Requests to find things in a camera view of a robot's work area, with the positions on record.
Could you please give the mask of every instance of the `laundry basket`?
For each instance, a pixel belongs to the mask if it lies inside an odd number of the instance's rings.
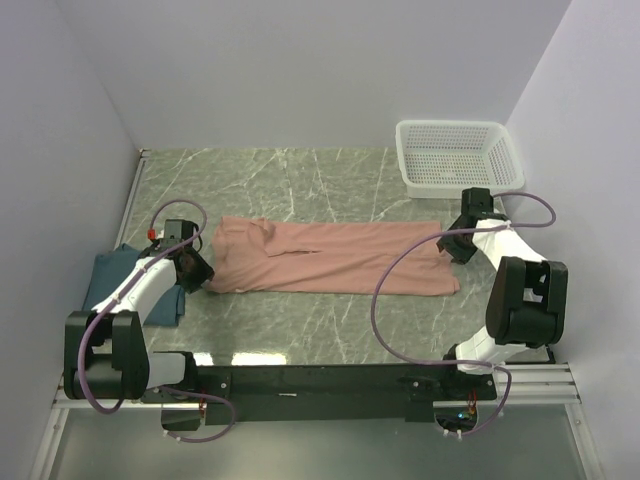
[[[406,120],[396,127],[396,146],[412,198],[460,198],[469,187],[495,194],[524,186],[520,160],[499,123]]]

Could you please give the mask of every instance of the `gray marble table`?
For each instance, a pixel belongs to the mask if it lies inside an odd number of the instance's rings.
[[[202,255],[213,264],[209,240],[222,215],[265,216],[291,222],[438,220],[447,228],[458,201],[409,199],[394,149],[204,149],[150,151],[125,228],[124,241],[148,242],[153,212],[188,198],[209,215]],[[191,206],[167,216],[200,222]],[[438,359],[484,323],[494,273],[483,255],[454,266],[461,290],[452,296],[383,296],[383,335],[413,357]],[[369,324],[370,296],[253,292],[187,298],[178,328],[144,327],[150,350],[189,350],[215,364],[393,362]],[[523,361],[547,361],[544,350]]]

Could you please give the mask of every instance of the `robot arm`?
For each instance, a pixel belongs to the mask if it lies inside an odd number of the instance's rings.
[[[495,212],[486,189],[465,190],[462,214],[451,227],[491,228],[507,224]],[[564,328],[568,271],[535,252],[512,229],[454,235],[438,242],[454,261],[466,263],[479,249],[496,269],[496,279],[487,304],[486,324],[469,340],[455,346],[455,358],[493,364],[505,362],[528,348],[557,343]],[[483,375],[489,369],[459,365],[462,372]]]
[[[141,325],[160,297],[173,285],[187,293],[200,289],[213,278],[213,269],[192,244],[170,253],[148,266],[158,255],[191,238],[197,225],[187,220],[167,220],[162,238],[150,232],[151,246],[146,248],[129,276],[115,292],[89,312],[73,312],[65,325],[64,388],[69,398],[84,398],[77,364],[80,341],[87,325],[113,300],[109,311],[90,338],[86,353],[87,381],[96,398],[140,398],[145,390],[164,384],[176,384],[185,376],[189,358],[180,352],[147,354]],[[144,275],[126,293],[125,286],[138,275]],[[94,351],[106,340],[112,341],[110,354]]]

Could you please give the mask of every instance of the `floor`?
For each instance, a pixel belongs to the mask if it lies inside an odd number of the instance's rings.
[[[489,415],[489,409],[481,415]],[[198,436],[220,427],[207,427]],[[507,408],[462,443],[402,420],[243,423],[211,444],[161,435],[159,412],[72,410],[51,480],[585,480],[563,406]]]
[[[394,149],[203,149],[148,151],[123,240],[148,243],[149,221],[174,198],[202,204],[209,215],[203,257],[222,215],[291,222],[439,220],[447,228],[459,202],[409,199]],[[172,206],[159,217],[200,222],[199,212]],[[438,359],[484,324],[493,269],[483,255],[454,266],[461,290],[446,297],[385,296],[381,331],[398,350]],[[187,298],[178,328],[145,327],[150,350],[189,350],[215,364],[392,362],[371,333],[370,297],[253,292]],[[545,350],[523,361],[548,361]]]

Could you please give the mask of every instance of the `pink pants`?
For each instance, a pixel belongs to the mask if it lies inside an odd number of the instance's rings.
[[[219,293],[270,290],[370,294],[408,246],[439,232],[438,222],[282,223],[223,217],[213,236]],[[382,293],[450,295],[460,289],[435,241],[409,254]]]

